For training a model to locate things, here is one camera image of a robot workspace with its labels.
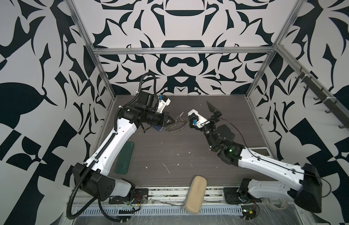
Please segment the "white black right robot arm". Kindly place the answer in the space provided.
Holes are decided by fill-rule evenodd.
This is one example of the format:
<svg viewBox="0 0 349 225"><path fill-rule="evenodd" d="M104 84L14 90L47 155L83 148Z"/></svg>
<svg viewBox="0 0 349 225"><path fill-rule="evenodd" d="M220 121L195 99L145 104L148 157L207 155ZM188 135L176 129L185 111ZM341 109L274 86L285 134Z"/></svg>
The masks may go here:
<svg viewBox="0 0 349 225"><path fill-rule="evenodd" d="M211 103L207 106L212 113L210 118L204 118L196 110L191 110L188 118L190 127L205 135L209 150L217 153L217 156L228 165L250 169L274 179L273 181L243 179L238 190L240 196L293 200L304 210L312 213L322 212L322 199L325 197L322 190L325 179L320 177L315 166L280 162L234 142L235 135L227 125L216 125L221 119L221 111Z"/></svg>

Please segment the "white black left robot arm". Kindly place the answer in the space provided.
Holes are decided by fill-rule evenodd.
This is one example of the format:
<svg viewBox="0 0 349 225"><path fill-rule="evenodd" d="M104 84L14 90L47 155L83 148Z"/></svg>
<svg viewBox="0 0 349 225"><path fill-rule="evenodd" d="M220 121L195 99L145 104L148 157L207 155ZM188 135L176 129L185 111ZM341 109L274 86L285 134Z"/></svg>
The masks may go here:
<svg viewBox="0 0 349 225"><path fill-rule="evenodd" d="M124 197L132 201L135 185L125 179L109 177L110 169L129 138L147 123L151 127L167 127L175 124L164 108L171 100L165 95L157 95L142 91L142 84L146 77L152 77L155 89L156 76L146 73L140 77L138 91L135 97L128 103L119 106L114 118L114 125L109 135L100 147L83 164L77 163L73 168L75 187L73 188L66 208L67 219L79 217L94 201L101 204L109 197ZM78 190L92 196L76 213L72 213L74 199Z"/></svg>

